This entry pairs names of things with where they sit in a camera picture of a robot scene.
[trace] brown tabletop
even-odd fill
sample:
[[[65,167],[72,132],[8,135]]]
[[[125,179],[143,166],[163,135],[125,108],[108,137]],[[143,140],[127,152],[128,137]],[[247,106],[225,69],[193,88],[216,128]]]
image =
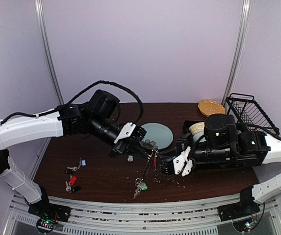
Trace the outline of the brown tabletop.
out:
[[[121,106],[119,123],[136,119],[137,104]],[[146,103],[144,108],[144,116],[138,125],[148,122],[164,124],[172,130],[174,140],[182,136],[185,120],[205,119],[196,103]],[[126,156],[112,159],[108,157],[108,145],[94,136],[86,141],[82,140],[84,137],[77,135],[51,140],[34,179],[48,195],[112,203],[174,202],[231,195],[258,183],[252,168],[194,170],[185,177],[161,175],[158,168],[152,168],[146,177],[148,190],[133,200],[134,180],[141,177],[146,160],[134,158],[130,163]],[[65,181],[69,181],[70,176],[64,171],[67,167],[77,166],[79,158],[85,158],[88,165],[74,174],[77,176],[75,186],[81,186],[82,190],[68,193]]]

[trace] metal pole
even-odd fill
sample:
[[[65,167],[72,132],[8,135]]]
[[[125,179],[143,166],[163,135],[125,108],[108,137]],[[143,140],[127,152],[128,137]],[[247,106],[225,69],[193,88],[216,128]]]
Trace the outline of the metal pole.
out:
[[[51,52],[50,52],[49,41],[48,41],[47,30],[46,30],[46,25],[45,25],[45,20],[44,20],[43,8],[42,8],[42,0],[35,0],[35,5],[36,5],[37,18],[38,18],[41,36],[42,36],[42,42],[43,42],[45,55],[46,55],[46,61],[48,64],[51,80],[52,80],[54,90],[55,90],[55,94],[58,98],[59,104],[61,105],[61,104],[64,104],[64,100],[62,97],[60,86],[59,86],[57,78],[56,78],[56,73],[55,73],[53,60],[52,60],[52,56],[51,56]]]
[[[236,79],[237,70],[239,67],[240,55],[244,48],[244,41],[245,41],[246,31],[247,31],[247,27],[248,27],[250,7],[251,7],[251,0],[244,0],[243,11],[242,11],[242,16],[241,16],[241,21],[240,21],[240,26],[239,26],[239,31],[238,31],[238,38],[237,38],[234,58],[233,58],[233,62],[232,62],[232,67],[230,70],[229,80],[228,80],[228,83],[227,83],[227,86],[226,86],[226,89],[224,92],[224,96],[222,99],[223,105],[225,104],[226,98],[231,93],[231,90],[233,88],[233,85],[234,85],[234,82]]]

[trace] paper cup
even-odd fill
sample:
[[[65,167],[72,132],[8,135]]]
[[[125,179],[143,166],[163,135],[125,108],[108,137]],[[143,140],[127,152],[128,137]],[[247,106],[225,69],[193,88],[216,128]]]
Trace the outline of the paper cup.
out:
[[[195,135],[201,131],[204,131],[204,122],[198,122],[195,123],[194,125],[191,125],[189,128],[189,131]]]

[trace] wire basket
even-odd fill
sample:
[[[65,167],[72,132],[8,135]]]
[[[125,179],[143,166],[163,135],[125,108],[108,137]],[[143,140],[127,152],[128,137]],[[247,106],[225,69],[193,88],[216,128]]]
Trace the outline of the wire basket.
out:
[[[252,127],[251,124],[263,127],[273,134],[279,135],[280,130],[271,121],[269,116],[264,112],[260,105],[255,101],[253,95],[232,93],[226,99],[229,106],[227,114],[232,111],[240,124],[240,131],[263,131],[261,128]]]

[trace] green keychain tag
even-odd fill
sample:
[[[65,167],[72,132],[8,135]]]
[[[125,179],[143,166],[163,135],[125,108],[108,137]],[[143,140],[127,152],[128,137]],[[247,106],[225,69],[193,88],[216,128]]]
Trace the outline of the green keychain tag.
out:
[[[141,183],[139,184],[139,187],[140,187],[140,189],[141,189],[142,191],[145,191],[145,190],[148,189],[148,186],[146,185],[145,182],[141,182]]]

